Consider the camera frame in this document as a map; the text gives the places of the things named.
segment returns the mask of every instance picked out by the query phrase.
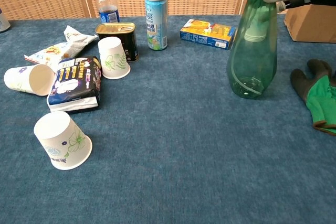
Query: table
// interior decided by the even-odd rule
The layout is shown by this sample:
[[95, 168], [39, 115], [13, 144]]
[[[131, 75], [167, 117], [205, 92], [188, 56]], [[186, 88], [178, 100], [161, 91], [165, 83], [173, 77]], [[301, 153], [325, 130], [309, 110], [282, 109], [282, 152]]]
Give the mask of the table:
[[[228, 50], [180, 40], [189, 18], [237, 26], [238, 16], [169, 17], [168, 47], [146, 45], [125, 78], [102, 78], [98, 110], [72, 114], [91, 137], [89, 159], [55, 169], [33, 133], [45, 97], [0, 82], [0, 223], [334, 223], [336, 138], [314, 130], [289, 80], [314, 57], [336, 68], [336, 45], [293, 42], [279, 15], [278, 70], [258, 100], [226, 77]], [[67, 25], [98, 19], [12, 21], [0, 34], [0, 74], [24, 54], [65, 41]], [[80, 55], [98, 56], [98, 40]]]

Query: bottle label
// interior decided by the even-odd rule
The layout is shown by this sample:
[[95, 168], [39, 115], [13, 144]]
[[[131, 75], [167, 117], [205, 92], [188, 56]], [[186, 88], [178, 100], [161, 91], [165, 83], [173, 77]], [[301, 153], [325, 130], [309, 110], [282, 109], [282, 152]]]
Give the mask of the bottle label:
[[99, 12], [99, 16], [102, 23], [120, 22], [118, 10], [112, 12]]

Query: upside-down paper cup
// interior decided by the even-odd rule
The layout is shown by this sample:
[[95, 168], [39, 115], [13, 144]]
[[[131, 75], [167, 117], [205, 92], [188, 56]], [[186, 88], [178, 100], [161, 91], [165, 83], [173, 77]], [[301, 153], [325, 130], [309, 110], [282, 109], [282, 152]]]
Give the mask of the upside-down paper cup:
[[70, 170], [80, 166], [91, 154], [92, 142], [64, 111], [42, 116], [34, 134], [54, 167]]
[[126, 55], [117, 37], [106, 37], [98, 42], [102, 74], [108, 79], [120, 79], [131, 71]]
[[49, 94], [54, 78], [54, 71], [44, 64], [10, 68], [4, 75], [5, 84], [10, 89], [40, 96]]

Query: small cardboard box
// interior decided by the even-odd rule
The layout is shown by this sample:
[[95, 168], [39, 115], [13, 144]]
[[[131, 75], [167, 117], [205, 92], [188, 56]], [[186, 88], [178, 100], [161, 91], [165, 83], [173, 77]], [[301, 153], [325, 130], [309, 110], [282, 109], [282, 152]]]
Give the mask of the small cardboard box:
[[206, 21], [189, 19], [180, 30], [180, 38], [212, 47], [228, 49], [236, 27], [210, 24]]
[[285, 25], [294, 41], [336, 43], [336, 7], [305, 5], [288, 9]]

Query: black package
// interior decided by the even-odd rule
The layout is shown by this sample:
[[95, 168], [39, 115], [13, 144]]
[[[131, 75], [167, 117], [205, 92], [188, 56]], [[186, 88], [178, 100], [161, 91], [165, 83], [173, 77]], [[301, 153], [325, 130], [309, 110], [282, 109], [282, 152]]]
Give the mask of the black package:
[[99, 106], [101, 64], [96, 56], [59, 62], [48, 95], [50, 111], [77, 111]]

